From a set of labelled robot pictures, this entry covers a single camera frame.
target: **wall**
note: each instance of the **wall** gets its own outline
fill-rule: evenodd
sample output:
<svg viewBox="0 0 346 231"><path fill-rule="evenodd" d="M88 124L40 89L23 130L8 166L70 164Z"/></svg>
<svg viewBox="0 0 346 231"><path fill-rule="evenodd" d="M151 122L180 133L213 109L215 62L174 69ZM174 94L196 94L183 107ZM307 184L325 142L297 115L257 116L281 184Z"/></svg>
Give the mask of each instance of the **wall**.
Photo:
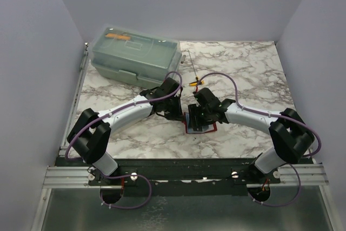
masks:
<svg viewBox="0 0 346 231"><path fill-rule="evenodd" d="M0 10L0 229L30 230L84 44L62 0L0 0Z"/></svg>
<svg viewBox="0 0 346 231"><path fill-rule="evenodd" d="M105 23L187 40L278 40L301 0L64 0L83 39Z"/></svg>
<svg viewBox="0 0 346 231"><path fill-rule="evenodd" d="M303 118L320 133L323 161L346 227L346 0L302 0L277 48Z"/></svg>

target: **teal storage box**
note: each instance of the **teal storage box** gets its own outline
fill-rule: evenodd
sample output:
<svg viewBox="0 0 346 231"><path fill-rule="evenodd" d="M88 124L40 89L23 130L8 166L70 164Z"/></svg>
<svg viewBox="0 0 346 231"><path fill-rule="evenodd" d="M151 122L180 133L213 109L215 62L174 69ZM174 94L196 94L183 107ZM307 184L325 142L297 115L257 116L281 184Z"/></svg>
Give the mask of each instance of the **teal storage box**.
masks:
<svg viewBox="0 0 346 231"><path fill-rule="evenodd" d="M179 41L110 25L90 48L91 64L102 76L146 89L160 86L168 72L177 71L182 57Z"/></svg>

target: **marble table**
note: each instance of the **marble table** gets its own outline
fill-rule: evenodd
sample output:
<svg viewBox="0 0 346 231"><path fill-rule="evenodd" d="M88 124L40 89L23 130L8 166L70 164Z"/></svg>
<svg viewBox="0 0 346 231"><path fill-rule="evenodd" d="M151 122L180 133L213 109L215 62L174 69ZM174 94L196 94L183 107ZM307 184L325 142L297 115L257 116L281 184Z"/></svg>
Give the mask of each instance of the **marble table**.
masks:
<svg viewBox="0 0 346 231"><path fill-rule="evenodd" d="M187 56L179 72L183 84L195 80L187 53L190 50L198 76L221 71L232 76L242 104L268 109L294 108L274 42L181 42ZM210 76L205 86L220 100L234 98L234 87L226 77ZM89 64L83 83L77 117L86 108L109 109L129 101L141 88L102 77ZM184 87L183 111L195 103L193 87ZM272 146L270 136L236 124L218 124L218 131L188 135L181 122L152 115L130 128L111 136L107 151L114 158L230 158L256 157ZM78 156L72 149L71 157Z"/></svg>

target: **table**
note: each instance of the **table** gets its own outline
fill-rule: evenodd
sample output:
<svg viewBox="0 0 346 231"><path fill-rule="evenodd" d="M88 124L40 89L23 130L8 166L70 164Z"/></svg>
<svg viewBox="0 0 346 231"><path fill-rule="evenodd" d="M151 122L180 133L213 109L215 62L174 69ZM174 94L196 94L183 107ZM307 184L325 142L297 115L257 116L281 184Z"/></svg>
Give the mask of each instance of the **table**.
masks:
<svg viewBox="0 0 346 231"><path fill-rule="evenodd" d="M294 108L274 42L181 42L187 56L179 72L183 85L195 80L188 56L199 77L221 71L232 76L244 105L283 111ZM221 75L205 79L205 87L221 101L234 98L234 87ZM193 87L184 87L183 111L196 103ZM77 107L76 118L84 109L94 111L121 105L139 94L141 88L102 77L89 63ZM179 159L256 157L272 146L270 136L245 126L218 124L218 131L188 135L181 122L152 115L130 128L111 136L107 151L114 158ZM71 157L77 157L72 149Z"/></svg>

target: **purple cable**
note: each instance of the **purple cable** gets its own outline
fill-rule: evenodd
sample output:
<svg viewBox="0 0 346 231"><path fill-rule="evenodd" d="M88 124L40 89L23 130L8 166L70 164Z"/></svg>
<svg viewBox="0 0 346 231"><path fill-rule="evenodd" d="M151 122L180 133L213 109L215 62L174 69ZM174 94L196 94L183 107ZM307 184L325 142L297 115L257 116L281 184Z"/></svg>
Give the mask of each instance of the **purple cable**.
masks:
<svg viewBox="0 0 346 231"><path fill-rule="evenodd" d="M241 105L241 104L239 103L239 100L238 100L238 88L237 88L237 84L236 84L236 82L233 80L233 78L232 78L231 76L229 76L229 75L227 75L227 74L225 74L225 73L222 73L222 72L211 72L211 73L208 73L208 74L204 75L202 78L200 78L199 81L198 81L198 83L197 83L197 85L200 85L202 79L204 79L205 77L208 77L208 76L210 76L210 75L215 75L215 74L225 76L225 77L227 77L228 79L231 80L231 82L233 83L234 88L235 88L235 100L236 100L236 104L237 104L238 107L240 107L240 108L242 108L242 109L244 109L244 110L246 110L246 111L248 111L248 112L256 113L256 114L259 114L259 115L262 115L262 116L272 116L272 117L283 118L283 119L285 119L285 120L289 120L289 121L291 121L291 122L294 122L294 123L296 123L296 124L299 124L300 126L303 126L303 127L305 127L307 130L311 131L311 132L315 135L315 137L316 137L316 139L317 139L318 146L317 146L317 149L316 149L315 151L313 151L311 154L304 155L303 157L313 156L313 155L317 154L317 153L321 150L321 148L322 148L322 141L321 141L320 136L317 134L317 132L315 132L312 128L308 127L306 124L304 124L304 123L302 123L302 122L300 122L300 121L298 121L298 120L295 120L295 119L293 119L293 118L287 117L287 116L277 115L277 114L271 114L271 115L269 115L269 114L266 113L266 112L258 111L258 110L251 109L251 108L247 108L247 107Z"/></svg>
<svg viewBox="0 0 346 231"><path fill-rule="evenodd" d="M126 178L126 177L138 176L138 177L143 178L143 179L147 182L147 184L148 184L148 186L149 186L149 195L148 195L148 197L145 199L144 202L142 202L142 203L139 204L139 205L132 206L132 207L123 207L123 206L117 206L117 205L114 205L114 204L107 204L107 203L104 202L104 200L103 200L103 194L102 194L102 192L101 192L100 198L101 198L103 204L105 204L105 205L107 205L107 206L110 206L110 207L112 207L112 208L119 208L119 209L136 209L136 208L143 207L145 204L147 204L147 203L149 202L149 200L150 200L150 198L151 198L151 192L152 192L152 190L151 190L151 184L150 184L150 181L149 181L146 177L144 177L143 175L139 175L139 174L137 174L137 175L131 175L131 174L129 174L129 175L122 175L122 176L115 176L115 177L109 177L109 176L104 175L103 173L101 173L101 175L102 175L104 178L106 178L106 179L111 179L111 180L116 180L116 179L121 179L121 178Z"/></svg>
<svg viewBox="0 0 346 231"><path fill-rule="evenodd" d="M292 164L288 163L288 165L291 166L292 169L296 172L297 178L298 178L298 191L297 191L296 195L294 196L294 198L291 201L283 203L283 204L269 204L269 203L255 200L254 197L252 197L251 194L249 193L249 196L252 198L252 201L256 202L257 204L260 204L260 205L263 205L266 207L272 207L272 208L285 207L285 206L288 206L288 205L291 205L292 203L294 203L298 199L299 195L302 192L302 181L301 181L301 178L299 177L299 173L298 173L297 169Z"/></svg>
<svg viewBox="0 0 346 231"><path fill-rule="evenodd" d="M153 100L138 101L136 104L144 104L144 103L149 103L149 102L150 102L150 103L151 103L151 102L157 102L157 101L161 101L161 100L164 100L164 99L166 99L166 98L169 98L169 97L171 97L171 96L174 96L174 95L180 90L180 88L182 87L183 78L182 78L182 75L180 75L180 73L178 73L178 72L176 72L176 71L170 71L169 73L166 74L165 79L168 77L168 75L170 75L170 74L172 74L172 73L178 75L178 76L179 76L179 79L180 79L179 86L178 86L178 88L177 88L175 91L173 91L171 94L168 94L168 95L166 95L166 96L164 96L164 97L155 98L155 99L153 99ZM121 110L123 110L123 109L125 109L125 108L128 108L128 107L131 107L131 106L133 106L133 105L135 105L135 103L130 103L130 104L124 105L124 106L122 106L122 107L120 107L120 108L117 108L117 109L113 110L111 113L112 113L112 115L113 115L113 114L118 113L119 111L121 111ZM70 150L71 150L71 147L74 145L74 143L76 142L76 140L80 137L80 135L81 135L84 131L86 131L87 129L89 129L89 127L91 127L91 126L92 126L93 124L95 124L96 122L98 122L98 121L100 121L100 120L103 120L103 119L105 119L105 118L107 118L107 117L109 117L109 116L110 116L109 114L106 114L106 115L103 115L103 116L101 116L101 117L99 117L99 118L97 118L97 119L91 121L89 124L87 124L85 127L83 127L82 130L79 131L79 132L75 135L75 137L71 140L69 146L67 146L67 148L66 148L66 152L65 152L65 160L66 160L66 161L70 161L70 162L71 162L71 161L81 161L81 160L82 160L82 158L80 158L80 157L78 157L78 158L69 158L69 152L70 152Z"/></svg>

